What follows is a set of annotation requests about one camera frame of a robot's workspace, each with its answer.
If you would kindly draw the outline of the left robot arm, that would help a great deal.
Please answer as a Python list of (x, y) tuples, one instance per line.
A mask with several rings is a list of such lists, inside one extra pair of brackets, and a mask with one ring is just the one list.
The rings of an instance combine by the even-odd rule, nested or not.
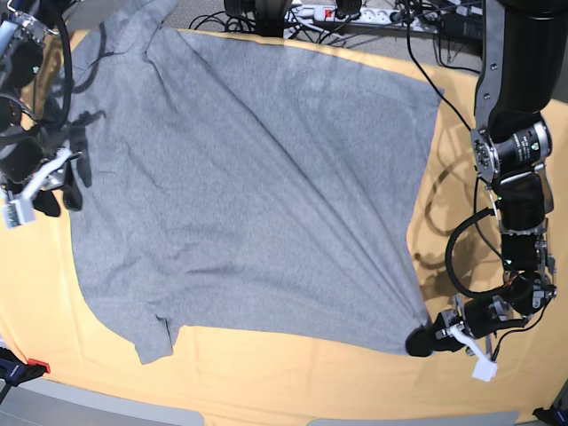
[[(555, 260), (547, 239), (554, 208), (546, 161), (553, 151), (542, 109), (559, 78), (567, 41), (564, 1), (485, 1), (483, 66), (477, 80), (470, 142), (477, 181), (495, 195), (459, 224), (446, 245), (445, 266), (456, 289), (451, 309), (406, 339), (414, 357), (468, 348), (536, 325), (556, 296)], [(501, 286), (464, 287), (454, 265), (462, 233), (496, 217), (501, 234)]]

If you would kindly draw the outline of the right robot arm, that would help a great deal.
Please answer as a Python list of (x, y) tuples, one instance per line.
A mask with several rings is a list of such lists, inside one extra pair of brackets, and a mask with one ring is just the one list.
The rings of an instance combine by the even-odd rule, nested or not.
[[(52, 143), (67, 124), (73, 69), (64, 15), (72, 1), (9, 1), (1, 14), (1, 218), (13, 229), (34, 222), (36, 213), (58, 217), (78, 211), (83, 198), (71, 162), (81, 156), (68, 142)], [(54, 117), (38, 116), (21, 98), (43, 65), (46, 36), (63, 51), (62, 106)]]

